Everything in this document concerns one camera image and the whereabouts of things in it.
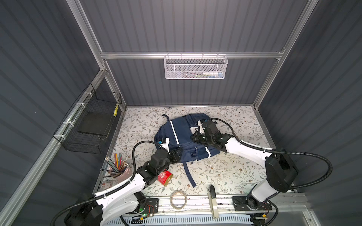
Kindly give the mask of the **navy blue backpack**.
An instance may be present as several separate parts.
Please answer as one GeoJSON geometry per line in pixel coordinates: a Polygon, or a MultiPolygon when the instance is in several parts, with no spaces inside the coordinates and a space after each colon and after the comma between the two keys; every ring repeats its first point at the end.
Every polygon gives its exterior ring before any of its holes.
{"type": "Polygon", "coordinates": [[[162,116],[167,119],[167,122],[160,127],[154,136],[154,141],[165,144],[166,139],[169,139],[169,151],[178,152],[177,162],[183,164],[192,187],[196,187],[197,184],[191,176],[187,163],[210,158],[220,153],[220,150],[213,146],[200,144],[194,136],[200,133],[200,124],[210,120],[210,117],[203,113],[184,115],[174,119],[170,119],[166,114],[162,116]]]}

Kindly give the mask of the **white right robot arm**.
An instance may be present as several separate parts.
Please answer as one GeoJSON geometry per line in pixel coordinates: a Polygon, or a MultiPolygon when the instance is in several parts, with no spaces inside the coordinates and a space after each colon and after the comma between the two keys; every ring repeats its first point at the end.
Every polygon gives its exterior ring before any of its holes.
{"type": "Polygon", "coordinates": [[[265,179],[257,183],[242,201],[252,211],[260,208],[269,210],[270,206],[276,207],[271,198],[277,194],[316,185],[332,174],[332,163],[324,156],[306,152],[287,152],[283,148],[266,148],[242,141],[234,131],[231,134],[221,133],[216,125],[217,120],[217,118],[211,118],[198,121],[197,126],[190,129],[190,138],[193,142],[205,147],[214,147],[225,153],[247,158],[265,169],[265,179]],[[327,164],[327,171],[312,182],[295,186],[293,183],[298,175],[298,168],[291,159],[292,155],[303,155],[322,160],[327,164]]]}

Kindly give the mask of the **markers in white basket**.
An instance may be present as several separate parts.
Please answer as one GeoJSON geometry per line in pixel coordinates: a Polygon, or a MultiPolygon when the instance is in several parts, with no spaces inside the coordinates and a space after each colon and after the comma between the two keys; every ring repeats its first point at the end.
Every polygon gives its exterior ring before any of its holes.
{"type": "Polygon", "coordinates": [[[207,78],[207,79],[223,79],[222,71],[208,72],[181,72],[183,78],[207,78]]]}

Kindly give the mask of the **black beige box cutter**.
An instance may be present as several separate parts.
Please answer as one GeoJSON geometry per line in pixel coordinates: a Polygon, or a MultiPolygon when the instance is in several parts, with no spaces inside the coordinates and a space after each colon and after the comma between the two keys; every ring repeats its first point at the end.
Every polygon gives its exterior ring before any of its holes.
{"type": "Polygon", "coordinates": [[[213,185],[210,185],[208,187],[208,197],[209,197],[210,208],[211,208],[213,218],[219,218],[216,190],[213,185]]]}

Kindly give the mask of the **yellow tag on black basket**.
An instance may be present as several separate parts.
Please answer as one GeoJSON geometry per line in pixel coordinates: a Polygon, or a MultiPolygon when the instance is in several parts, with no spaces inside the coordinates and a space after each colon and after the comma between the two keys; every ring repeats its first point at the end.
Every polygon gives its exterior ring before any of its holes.
{"type": "Polygon", "coordinates": [[[115,109],[114,109],[114,113],[113,113],[114,117],[117,117],[118,109],[119,109],[119,104],[116,104],[115,109]]]}

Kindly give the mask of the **floral table mat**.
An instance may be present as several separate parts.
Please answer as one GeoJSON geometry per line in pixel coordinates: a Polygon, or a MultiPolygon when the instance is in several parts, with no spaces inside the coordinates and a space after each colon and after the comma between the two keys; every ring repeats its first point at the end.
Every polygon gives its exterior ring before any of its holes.
{"type": "MultiPolygon", "coordinates": [[[[141,166],[155,152],[152,141],[159,128],[168,119],[193,113],[205,113],[212,118],[219,118],[217,127],[223,133],[234,130],[241,140],[262,147],[274,147],[260,114],[252,106],[143,107],[126,110],[113,153],[132,164],[132,149],[136,148],[136,164],[141,166]]],[[[181,190],[187,195],[206,195],[208,187],[213,185],[219,195],[247,194],[266,176],[264,169],[251,160],[223,152],[188,163],[188,169],[196,182],[195,187],[191,185],[183,165],[179,163],[170,167],[173,178],[168,185],[155,182],[144,189],[143,193],[146,196],[169,196],[174,191],[181,190]]]]}

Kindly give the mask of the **colored pencils in cup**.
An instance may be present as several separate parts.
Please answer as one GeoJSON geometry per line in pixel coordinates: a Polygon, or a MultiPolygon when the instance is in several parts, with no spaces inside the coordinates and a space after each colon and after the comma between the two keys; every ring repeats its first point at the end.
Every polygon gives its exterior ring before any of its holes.
{"type": "Polygon", "coordinates": [[[105,163],[106,166],[101,168],[101,172],[105,173],[105,180],[121,183],[129,179],[133,173],[130,165],[118,153],[106,157],[105,163]]]}

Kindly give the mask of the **clear tape roll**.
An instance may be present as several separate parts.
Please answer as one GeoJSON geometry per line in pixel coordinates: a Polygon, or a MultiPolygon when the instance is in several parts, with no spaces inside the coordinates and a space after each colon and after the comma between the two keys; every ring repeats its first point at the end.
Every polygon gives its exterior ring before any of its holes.
{"type": "Polygon", "coordinates": [[[182,190],[176,190],[170,196],[171,207],[177,211],[184,209],[187,205],[187,201],[187,194],[182,190]]]}

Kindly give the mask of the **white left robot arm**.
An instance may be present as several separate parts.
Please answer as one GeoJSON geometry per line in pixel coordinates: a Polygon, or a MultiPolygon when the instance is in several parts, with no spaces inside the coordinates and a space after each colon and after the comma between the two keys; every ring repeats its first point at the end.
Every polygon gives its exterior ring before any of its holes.
{"type": "Polygon", "coordinates": [[[64,223],[67,226],[100,226],[114,217],[143,209],[146,198],[142,190],[156,182],[171,164],[178,163],[183,152],[180,147],[169,149],[167,144],[158,142],[155,145],[157,150],[151,160],[141,167],[136,167],[135,156],[132,157],[133,174],[128,180],[61,210],[50,225],[55,225],[57,219],[66,213],[64,223]]]}

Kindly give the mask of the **red gold tin box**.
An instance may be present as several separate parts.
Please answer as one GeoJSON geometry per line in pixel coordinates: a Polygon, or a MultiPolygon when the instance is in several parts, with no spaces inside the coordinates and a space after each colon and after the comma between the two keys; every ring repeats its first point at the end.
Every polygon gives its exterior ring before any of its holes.
{"type": "Polygon", "coordinates": [[[158,175],[158,182],[160,182],[163,186],[167,186],[170,182],[170,180],[172,179],[173,177],[173,174],[167,170],[161,172],[159,175],[158,175]]]}

